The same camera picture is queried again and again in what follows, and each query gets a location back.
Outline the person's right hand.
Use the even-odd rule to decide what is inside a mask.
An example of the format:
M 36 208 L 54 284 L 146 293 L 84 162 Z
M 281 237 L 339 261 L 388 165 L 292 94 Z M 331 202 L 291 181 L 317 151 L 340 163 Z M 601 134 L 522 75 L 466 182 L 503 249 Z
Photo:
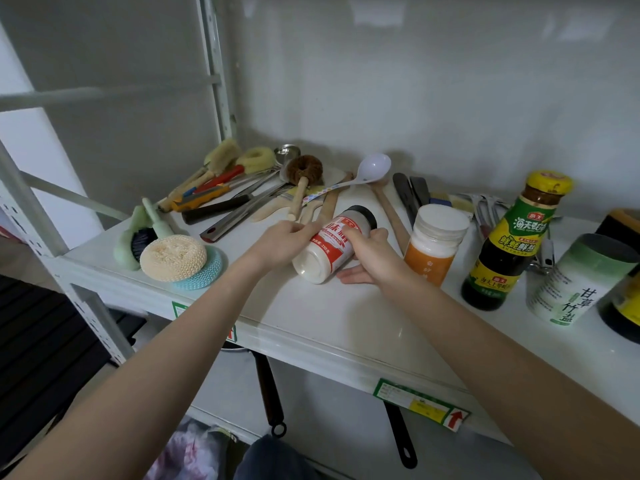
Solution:
M 355 255 L 359 265 L 342 269 L 336 278 L 343 284 L 374 284 L 388 290 L 407 279 L 411 270 L 388 243 L 388 230 L 372 230 L 372 251 L 369 255 Z

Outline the person's left hand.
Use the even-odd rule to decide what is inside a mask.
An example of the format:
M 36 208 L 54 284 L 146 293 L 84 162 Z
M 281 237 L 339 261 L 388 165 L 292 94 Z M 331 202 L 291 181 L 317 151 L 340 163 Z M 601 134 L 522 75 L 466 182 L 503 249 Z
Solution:
M 311 241 L 306 245 L 287 245 L 282 238 L 284 232 L 281 222 L 283 221 L 268 227 L 244 254 L 249 263 L 262 273 L 290 263 L 294 257 L 306 249 Z

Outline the white red-label seasoning bottle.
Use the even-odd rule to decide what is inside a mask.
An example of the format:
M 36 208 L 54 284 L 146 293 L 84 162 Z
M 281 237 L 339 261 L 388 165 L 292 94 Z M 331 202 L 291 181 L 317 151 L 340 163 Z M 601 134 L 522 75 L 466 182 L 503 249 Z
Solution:
M 360 205 L 351 206 L 332 218 L 292 260 L 300 277 L 322 284 L 354 255 L 344 228 L 353 228 L 368 237 L 377 228 L 377 221 L 370 209 Z

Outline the person's right forearm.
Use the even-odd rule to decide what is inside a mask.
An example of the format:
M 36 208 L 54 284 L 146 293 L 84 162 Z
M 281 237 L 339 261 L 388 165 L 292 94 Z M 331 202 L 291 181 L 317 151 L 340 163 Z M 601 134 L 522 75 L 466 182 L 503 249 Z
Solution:
M 413 273 L 380 284 L 543 480 L 640 480 L 640 427 Z

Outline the person's left forearm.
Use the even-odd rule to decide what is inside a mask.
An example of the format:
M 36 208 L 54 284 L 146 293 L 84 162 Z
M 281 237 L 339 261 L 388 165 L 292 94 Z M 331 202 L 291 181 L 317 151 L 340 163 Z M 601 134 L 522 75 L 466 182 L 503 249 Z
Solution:
M 185 416 L 258 281 L 247 253 L 28 453 L 6 480 L 142 480 Z

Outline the long metal knife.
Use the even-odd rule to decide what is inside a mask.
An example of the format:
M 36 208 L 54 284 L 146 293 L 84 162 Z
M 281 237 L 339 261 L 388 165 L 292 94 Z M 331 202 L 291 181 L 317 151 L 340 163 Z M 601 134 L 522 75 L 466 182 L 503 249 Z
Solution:
M 252 212 L 256 211 L 258 206 L 264 204 L 270 197 L 283 191 L 286 192 L 290 188 L 292 188 L 292 184 L 281 183 L 261 192 L 260 194 L 252 197 L 249 202 L 233 210 L 226 217 L 220 219 L 206 231 L 201 233 L 200 238 L 207 243 L 215 243 L 219 241 L 224 234 L 231 231 L 233 227 L 251 215 Z

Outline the black plastic utensil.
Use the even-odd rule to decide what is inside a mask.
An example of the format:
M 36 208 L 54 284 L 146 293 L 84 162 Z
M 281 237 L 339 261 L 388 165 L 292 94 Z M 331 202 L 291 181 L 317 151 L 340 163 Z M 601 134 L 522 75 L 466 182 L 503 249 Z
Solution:
M 410 176 L 409 180 L 418 205 L 423 207 L 430 204 L 431 193 L 426 179 L 424 177 Z
M 408 215 L 410 227 L 413 229 L 415 219 L 419 211 L 419 206 L 417 205 L 409 177 L 404 173 L 398 172 L 393 174 L 392 181 L 396 189 L 396 193 L 398 194 Z

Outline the white plastic ladle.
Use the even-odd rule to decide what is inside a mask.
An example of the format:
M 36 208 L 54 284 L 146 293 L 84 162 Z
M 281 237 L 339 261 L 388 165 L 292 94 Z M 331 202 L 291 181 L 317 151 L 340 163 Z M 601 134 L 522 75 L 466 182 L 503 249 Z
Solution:
M 322 190 L 309 194 L 304 197 L 302 200 L 303 204 L 308 204 L 308 202 L 315 200 L 320 196 L 324 196 L 325 194 L 332 192 L 337 189 L 341 189 L 343 187 L 349 187 L 354 185 L 361 184 L 370 184 L 373 182 L 377 182 L 383 179 L 388 171 L 390 170 L 392 165 L 391 158 L 384 153 L 373 153 L 360 163 L 358 170 L 356 172 L 356 177 L 352 180 L 348 180 L 346 182 L 338 183 L 335 185 L 331 185 L 329 187 L 325 187 Z

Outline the dark sauce bottle yellow cap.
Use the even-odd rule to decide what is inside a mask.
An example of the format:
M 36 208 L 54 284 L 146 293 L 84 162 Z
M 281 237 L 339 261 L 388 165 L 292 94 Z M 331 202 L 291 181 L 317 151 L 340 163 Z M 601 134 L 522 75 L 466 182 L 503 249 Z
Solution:
M 466 303 L 482 311 L 500 308 L 540 249 L 562 197 L 573 187 L 571 177 L 534 171 L 514 204 L 484 241 L 461 286 Z

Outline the white green paper canister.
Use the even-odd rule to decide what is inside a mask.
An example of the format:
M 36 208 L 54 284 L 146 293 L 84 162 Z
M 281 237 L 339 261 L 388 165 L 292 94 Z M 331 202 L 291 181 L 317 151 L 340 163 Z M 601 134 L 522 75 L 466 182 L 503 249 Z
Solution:
M 598 233 L 579 236 L 527 299 L 548 324 L 572 326 L 640 263 L 631 246 Z

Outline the person's blue trousers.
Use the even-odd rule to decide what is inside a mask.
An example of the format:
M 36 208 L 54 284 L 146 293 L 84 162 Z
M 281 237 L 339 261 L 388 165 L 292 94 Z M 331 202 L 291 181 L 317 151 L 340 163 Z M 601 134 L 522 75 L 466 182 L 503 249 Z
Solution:
M 322 480 L 308 460 L 292 446 L 271 435 L 252 443 L 238 464 L 233 480 Z

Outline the floral plastic bag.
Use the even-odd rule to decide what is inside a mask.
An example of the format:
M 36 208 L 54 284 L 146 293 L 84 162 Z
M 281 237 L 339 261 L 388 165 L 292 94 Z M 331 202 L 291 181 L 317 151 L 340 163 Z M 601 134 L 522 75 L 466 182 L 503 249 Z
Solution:
M 185 416 L 143 480 L 224 480 L 233 435 Z

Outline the black slatted panel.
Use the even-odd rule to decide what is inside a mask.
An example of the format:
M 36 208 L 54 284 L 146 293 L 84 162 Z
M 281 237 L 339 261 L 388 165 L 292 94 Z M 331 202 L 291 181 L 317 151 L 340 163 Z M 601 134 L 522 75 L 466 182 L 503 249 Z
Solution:
M 0 275 L 0 478 L 108 363 L 116 366 L 66 295 Z

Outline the black-handled knife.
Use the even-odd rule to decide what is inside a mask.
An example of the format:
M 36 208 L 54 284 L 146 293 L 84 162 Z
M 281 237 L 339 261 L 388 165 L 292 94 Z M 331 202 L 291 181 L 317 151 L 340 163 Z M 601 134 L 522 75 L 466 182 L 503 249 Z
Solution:
M 214 203 L 211 205 L 204 205 L 197 209 L 187 210 L 182 212 L 182 220 L 187 225 L 194 225 L 202 222 L 211 217 L 219 216 L 231 212 L 235 209 L 242 207 L 255 198 L 253 192 L 265 183 L 266 180 L 260 180 L 255 184 L 245 188 L 244 190 L 236 193 L 231 199 Z

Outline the white metal shelf frame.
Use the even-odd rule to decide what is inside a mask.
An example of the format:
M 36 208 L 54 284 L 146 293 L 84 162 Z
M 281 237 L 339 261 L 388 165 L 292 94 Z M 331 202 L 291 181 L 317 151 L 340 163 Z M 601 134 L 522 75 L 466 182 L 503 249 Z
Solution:
M 119 301 L 168 319 L 172 301 L 190 305 L 203 290 L 171 290 L 141 271 L 117 271 L 106 254 L 115 231 L 100 234 L 55 266 L 80 290 L 120 293 Z M 544 324 L 525 306 L 533 280 L 497 312 L 478 312 L 562 373 L 640 425 L 640 346 L 604 325 L 596 307 L 577 325 Z M 464 429 L 508 443 L 487 412 L 400 310 L 370 285 L 313 285 L 292 266 L 268 274 L 245 305 L 239 345 L 369 394 L 380 378 L 470 411 Z

